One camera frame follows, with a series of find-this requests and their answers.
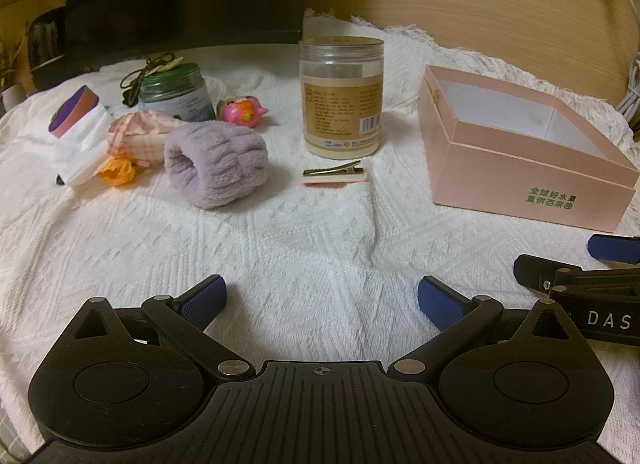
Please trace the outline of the pink pig squishy toy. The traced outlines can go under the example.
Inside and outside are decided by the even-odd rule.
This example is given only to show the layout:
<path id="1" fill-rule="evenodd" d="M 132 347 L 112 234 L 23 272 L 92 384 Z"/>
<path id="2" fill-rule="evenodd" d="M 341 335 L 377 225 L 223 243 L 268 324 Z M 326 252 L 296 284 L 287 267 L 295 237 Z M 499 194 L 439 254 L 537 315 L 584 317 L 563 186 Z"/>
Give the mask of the pink pig squishy toy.
<path id="1" fill-rule="evenodd" d="M 225 123 L 255 128 L 268 112 L 253 95 L 227 98 L 217 104 L 216 117 Z"/>

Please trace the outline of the pink metal hair clip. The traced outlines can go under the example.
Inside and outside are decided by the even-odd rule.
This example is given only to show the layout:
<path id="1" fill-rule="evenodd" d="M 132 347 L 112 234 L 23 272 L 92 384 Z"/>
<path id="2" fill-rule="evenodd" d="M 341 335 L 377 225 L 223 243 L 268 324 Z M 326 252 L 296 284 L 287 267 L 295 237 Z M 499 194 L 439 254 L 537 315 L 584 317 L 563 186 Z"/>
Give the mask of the pink metal hair clip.
<path id="1" fill-rule="evenodd" d="M 305 185 L 341 185 L 366 182 L 368 172 L 360 161 L 352 161 L 329 168 L 306 169 L 300 179 Z"/>

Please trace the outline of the white tissue packet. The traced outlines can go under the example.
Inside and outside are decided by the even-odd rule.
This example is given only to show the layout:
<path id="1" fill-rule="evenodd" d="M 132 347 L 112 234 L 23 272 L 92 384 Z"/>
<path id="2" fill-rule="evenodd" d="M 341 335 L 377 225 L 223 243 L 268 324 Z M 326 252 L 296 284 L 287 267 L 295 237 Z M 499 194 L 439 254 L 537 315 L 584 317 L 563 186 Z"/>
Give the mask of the white tissue packet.
<path id="1" fill-rule="evenodd" d="M 77 121 L 62 138 L 56 141 L 52 166 L 58 179 L 68 187 L 88 182 L 107 161 L 107 132 L 113 116 L 102 105 Z"/>

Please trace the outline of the green lidded small jar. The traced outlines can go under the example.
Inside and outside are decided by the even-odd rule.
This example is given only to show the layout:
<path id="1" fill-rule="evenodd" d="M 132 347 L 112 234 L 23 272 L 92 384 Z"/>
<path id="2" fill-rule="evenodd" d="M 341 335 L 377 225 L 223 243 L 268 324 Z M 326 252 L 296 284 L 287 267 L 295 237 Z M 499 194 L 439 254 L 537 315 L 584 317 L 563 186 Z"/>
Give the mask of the green lidded small jar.
<path id="1" fill-rule="evenodd" d="M 139 106 L 188 123 L 215 118 L 212 100 L 198 64 L 180 64 L 143 78 Z"/>

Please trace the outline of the purple pink sponge puff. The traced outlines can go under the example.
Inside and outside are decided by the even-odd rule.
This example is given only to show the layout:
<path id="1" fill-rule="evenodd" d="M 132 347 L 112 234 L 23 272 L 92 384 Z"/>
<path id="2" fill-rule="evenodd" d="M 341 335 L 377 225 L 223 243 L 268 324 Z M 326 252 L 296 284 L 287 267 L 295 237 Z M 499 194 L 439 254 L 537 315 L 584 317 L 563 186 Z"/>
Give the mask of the purple pink sponge puff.
<path id="1" fill-rule="evenodd" d="M 48 131 L 55 138 L 62 138 L 74 124 L 93 110 L 99 101 L 100 98 L 88 86 L 81 86 L 53 114 Z"/>

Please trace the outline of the white textured tablecloth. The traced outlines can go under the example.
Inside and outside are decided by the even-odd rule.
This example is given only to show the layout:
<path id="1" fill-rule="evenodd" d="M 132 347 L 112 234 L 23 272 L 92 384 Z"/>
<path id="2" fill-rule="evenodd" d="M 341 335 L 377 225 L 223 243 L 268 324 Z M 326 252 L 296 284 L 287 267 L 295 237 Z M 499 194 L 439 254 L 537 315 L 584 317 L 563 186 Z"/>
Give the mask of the white textured tablecloth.
<path id="1" fill-rule="evenodd" d="M 253 194 L 211 211 L 189 205 L 162 168 L 126 187 L 56 183 L 49 121 L 81 86 L 122 115 L 119 83 L 131 63 L 106 66 L 31 96 L 1 120 L 1 458 L 17 463 L 40 446 L 30 416 L 32 373 L 92 296 L 135 307 L 178 295 L 209 274 L 229 286 L 210 327 L 255 364 L 269 359 L 390 362 L 434 328 L 416 306 L 416 284 L 433 274 L 469 296 L 525 307 L 520 254 L 594 266 L 589 232 L 437 206 L 431 198 L 416 104 L 428 64 L 467 70 L 557 96 L 630 159 L 639 146 L 625 119 L 597 98 L 553 86 L 497 57 L 448 49 L 415 27 L 309 17 L 309 36 L 360 34 L 385 43 L 382 143 L 366 182 L 304 187 L 318 165 L 302 141 L 296 46 L 198 52 L 215 95 L 254 94 L 269 114 L 269 178 Z"/>

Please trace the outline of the lavender fluffy scrunchie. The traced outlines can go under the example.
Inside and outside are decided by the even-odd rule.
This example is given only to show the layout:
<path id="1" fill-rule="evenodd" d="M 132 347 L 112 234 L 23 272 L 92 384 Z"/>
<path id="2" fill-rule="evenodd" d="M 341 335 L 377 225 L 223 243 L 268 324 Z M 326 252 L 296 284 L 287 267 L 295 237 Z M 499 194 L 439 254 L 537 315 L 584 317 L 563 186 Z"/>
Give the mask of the lavender fluffy scrunchie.
<path id="1" fill-rule="evenodd" d="M 223 121 L 183 125 L 164 144 L 171 186 L 191 205 L 212 209 L 253 193 L 268 180 L 262 136 Z"/>

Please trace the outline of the tall clear plastic jar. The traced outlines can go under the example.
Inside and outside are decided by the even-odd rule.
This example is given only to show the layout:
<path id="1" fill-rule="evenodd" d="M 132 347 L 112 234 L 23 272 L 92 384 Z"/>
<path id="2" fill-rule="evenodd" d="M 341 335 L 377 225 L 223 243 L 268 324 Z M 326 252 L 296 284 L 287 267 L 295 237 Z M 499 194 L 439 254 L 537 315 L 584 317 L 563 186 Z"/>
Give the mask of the tall clear plastic jar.
<path id="1" fill-rule="evenodd" d="M 304 142 L 314 155 L 347 161 L 380 144 L 384 41 L 322 36 L 299 42 Z"/>

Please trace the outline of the pink cardboard box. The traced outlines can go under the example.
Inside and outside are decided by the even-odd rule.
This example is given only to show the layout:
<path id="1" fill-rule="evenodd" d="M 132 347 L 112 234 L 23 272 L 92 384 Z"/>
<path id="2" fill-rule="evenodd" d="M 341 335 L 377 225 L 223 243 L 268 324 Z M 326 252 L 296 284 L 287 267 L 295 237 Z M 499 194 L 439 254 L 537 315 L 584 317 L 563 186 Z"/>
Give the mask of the pink cardboard box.
<path id="1" fill-rule="evenodd" d="M 612 233 L 639 172 L 555 96 L 428 66 L 418 114 L 434 203 Z"/>

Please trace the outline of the orange soft toy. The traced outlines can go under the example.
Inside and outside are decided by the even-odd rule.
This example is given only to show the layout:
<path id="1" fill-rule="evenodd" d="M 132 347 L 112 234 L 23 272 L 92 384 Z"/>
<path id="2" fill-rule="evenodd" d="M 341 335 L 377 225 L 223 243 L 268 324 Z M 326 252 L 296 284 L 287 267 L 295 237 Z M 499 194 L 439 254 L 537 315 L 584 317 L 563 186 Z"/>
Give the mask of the orange soft toy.
<path id="1" fill-rule="evenodd" d="M 130 183 L 137 174 L 137 165 L 124 156 L 112 157 L 99 171 L 101 180 L 110 187 Z"/>

